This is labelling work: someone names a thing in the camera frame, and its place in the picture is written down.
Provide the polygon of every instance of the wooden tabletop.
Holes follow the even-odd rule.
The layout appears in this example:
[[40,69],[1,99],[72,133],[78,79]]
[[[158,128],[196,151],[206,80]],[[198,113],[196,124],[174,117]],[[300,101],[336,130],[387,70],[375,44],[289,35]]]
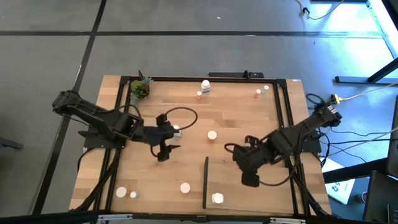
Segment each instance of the wooden tabletop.
[[[98,106],[108,110],[114,108],[120,78],[104,76]],[[232,161],[232,155],[224,150],[227,142],[242,144],[246,135],[261,138],[279,127],[272,85],[269,85],[265,95],[253,97],[255,90],[263,86],[262,83],[211,82],[211,91],[197,100],[196,92],[200,90],[200,83],[154,82],[150,95],[138,102],[146,126],[155,126],[156,116],[176,106],[194,109],[198,113],[198,121],[191,128],[183,130],[181,138],[169,139],[168,144],[181,147],[174,149],[170,159],[165,162],[157,162],[148,145],[127,141],[121,153],[115,190],[125,187],[127,194],[136,191],[139,197],[114,196],[111,211],[209,215],[292,214],[289,182],[278,187],[243,186],[240,184],[241,171]],[[298,123],[308,117],[302,83],[300,80],[287,80],[287,86],[294,123]],[[282,90],[279,92],[287,125]],[[124,91],[123,98],[126,96],[127,91]],[[183,127],[191,123],[194,116],[192,112],[177,110],[168,114],[168,118],[172,124]],[[207,140],[207,132],[211,130],[217,132],[214,142]],[[159,147],[155,147],[154,151],[157,153]],[[94,149],[81,160],[70,208],[79,206],[93,190],[100,175],[103,156],[104,149]],[[205,157],[210,158],[206,209],[202,208]],[[319,160],[309,153],[302,153],[301,159],[309,191],[323,209],[330,212]],[[288,174],[289,170],[283,162],[259,169],[261,180],[268,183],[279,182]],[[180,185],[184,182],[190,184],[188,194],[180,191]],[[100,208],[104,208],[107,192],[108,184],[104,188]],[[214,192],[224,195],[224,203],[219,205],[211,202]],[[303,213],[297,186],[295,192],[298,210]]]

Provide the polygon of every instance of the white block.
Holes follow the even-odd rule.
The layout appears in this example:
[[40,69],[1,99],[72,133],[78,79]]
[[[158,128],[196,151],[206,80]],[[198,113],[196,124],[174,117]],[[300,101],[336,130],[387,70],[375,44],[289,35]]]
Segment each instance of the white block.
[[137,192],[131,192],[130,197],[131,198],[138,198],[139,194]]
[[223,203],[224,202],[224,195],[220,193],[215,193],[211,196],[211,201],[213,203]]
[[[180,126],[174,125],[173,128],[178,130],[178,129],[180,129]],[[180,138],[181,136],[182,136],[182,132],[181,131],[179,131],[178,133],[174,133],[174,137]]]
[[118,198],[123,198],[124,196],[126,196],[126,194],[127,194],[127,189],[125,187],[119,187],[116,190],[116,196]]
[[209,140],[214,140],[217,138],[217,133],[215,131],[209,131],[207,133],[207,137],[209,138]]
[[182,193],[187,194],[187,193],[189,193],[189,191],[191,191],[191,186],[188,183],[183,183],[180,186],[180,190]]

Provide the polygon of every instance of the potted plant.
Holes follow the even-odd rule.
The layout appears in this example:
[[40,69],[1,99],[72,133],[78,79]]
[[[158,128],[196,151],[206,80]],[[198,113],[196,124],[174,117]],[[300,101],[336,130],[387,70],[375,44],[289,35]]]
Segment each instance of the potted plant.
[[141,80],[134,80],[131,83],[131,103],[136,104],[138,100],[144,99],[149,95],[150,85],[153,80],[151,77],[144,77],[140,70],[138,74]]

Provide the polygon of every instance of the white cap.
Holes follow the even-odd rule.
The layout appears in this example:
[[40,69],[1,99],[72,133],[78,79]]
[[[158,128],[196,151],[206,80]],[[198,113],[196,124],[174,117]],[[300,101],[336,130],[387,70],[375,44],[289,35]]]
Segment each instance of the white cap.
[[207,133],[207,137],[208,137],[210,140],[214,140],[214,139],[217,138],[217,133],[216,133],[215,131],[209,131],[209,132]]
[[215,193],[211,196],[211,201],[213,203],[223,203],[224,202],[224,195],[220,193]]
[[210,82],[208,80],[204,80],[201,84],[203,86],[208,86],[208,85],[210,85]]
[[191,190],[191,186],[188,183],[183,183],[180,186],[180,190],[181,190],[182,193],[186,194],[186,193],[188,193]]
[[116,190],[116,196],[118,196],[118,198],[123,198],[124,196],[126,196],[127,193],[127,189],[125,187],[119,187]]
[[130,197],[131,197],[131,198],[137,198],[137,197],[138,197],[137,192],[131,192],[131,193],[130,193]]

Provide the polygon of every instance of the gray floor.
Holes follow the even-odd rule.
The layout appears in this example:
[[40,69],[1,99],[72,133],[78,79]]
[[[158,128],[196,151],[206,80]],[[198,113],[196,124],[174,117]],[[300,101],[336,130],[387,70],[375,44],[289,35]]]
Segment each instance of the gray floor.
[[[303,3],[313,16],[335,5]],[[0,30],[91,30],[99,4],[0,0]],[[294,0],[114,0],[108,1],[99,29],[377,31],[364,4],[343,4],[329,19],[315,22],[301,19],[299,12]],[[29,212],[60,121],[50,104],[59,91],[73,86],[87,41],[87,37],[0,37],[0,136],[25,145],[22,151],[0,149],[0,217]],[[200,77],[248,69],[267,78],[301,79],[306,93],[347,97],[374,87],[335,85],[334,76],[369,76],[391,60],[380,37],[97,37],[80,94],[95,101],[103,75],[137,75],[138,69],[149,76]],[[390,130],[397,94],[398,89],[388,88],[339,105],[343,122],[336,130]],[[68,129],[45,213],[68,209],[83,143],[77,131],[84,128],[72,122]],[[361,139],[328,135],[333,142]],[[387,146],[375,142],[349,152],[371,161],[385,157]],[[344,166],[362,162],[343,153],[332,159]]]

